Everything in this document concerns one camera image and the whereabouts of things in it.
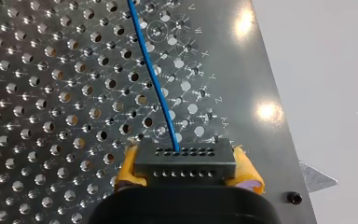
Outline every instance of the screw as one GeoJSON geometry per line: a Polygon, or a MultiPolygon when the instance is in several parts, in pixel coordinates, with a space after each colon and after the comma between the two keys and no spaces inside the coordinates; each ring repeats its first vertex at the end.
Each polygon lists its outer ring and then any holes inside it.
{"type": "Polygon", "coordinates": [[[297,192],[288,192],[287,200],[289,201],[289,203],[298,205],[302,203],[302,196],[297,192]]]}

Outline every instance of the metal plate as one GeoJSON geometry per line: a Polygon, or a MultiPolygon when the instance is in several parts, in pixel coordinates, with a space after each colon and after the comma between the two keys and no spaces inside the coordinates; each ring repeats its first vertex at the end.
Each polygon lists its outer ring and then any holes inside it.
{"type": "MultiPolygon", "coordinates": [[[[178,138],[243,144],[282,222],[315,223],[251,2],[136,2],[178,138]]],[[[168,142],[129,15],[0,0],[0,221],[85,223],[129,137],[168,142]]]]}

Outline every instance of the blue wire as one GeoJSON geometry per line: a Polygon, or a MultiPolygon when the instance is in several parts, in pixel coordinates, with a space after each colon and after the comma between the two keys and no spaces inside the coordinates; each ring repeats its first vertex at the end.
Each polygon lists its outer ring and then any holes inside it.
{"type": "Polygon", "coordinates": [[[135,5],[133,4],[132,1],[133,0],[128,0],[128,5],[130,8],[132,22],[135,27],[135,33],[138,37],[139,46],[141,47],[142,54],[144,55],[147,71],[149,72],[150,78],[152,79],[153,86],[157,93],[159,103],[161,104],[162,113],[164,114],[165,121],[167,122],[168,131],[170,132],[173,149],[175,151],[180,151],[179,143],[176,139],[175,129],[173,128],[173,123],[170,116],[170,110],[167,106],[167,102],[165,101],[164,95],[162,94],[158,78],[153,69],[153,63],[150,59],[149,53],[147,52],[144,35],[142,34],[141,27],[138,22],[138,15],[136,13],[135,5]]]}

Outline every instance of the white wall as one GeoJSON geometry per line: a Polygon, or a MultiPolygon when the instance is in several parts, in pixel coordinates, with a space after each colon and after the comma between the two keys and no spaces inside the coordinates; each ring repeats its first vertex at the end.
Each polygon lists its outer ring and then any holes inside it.
{"type": "Polygon", "coordinates": [[[254,0],[298,157],[338,179],[319,224],[358,223],[358,0],[254,0]]]}

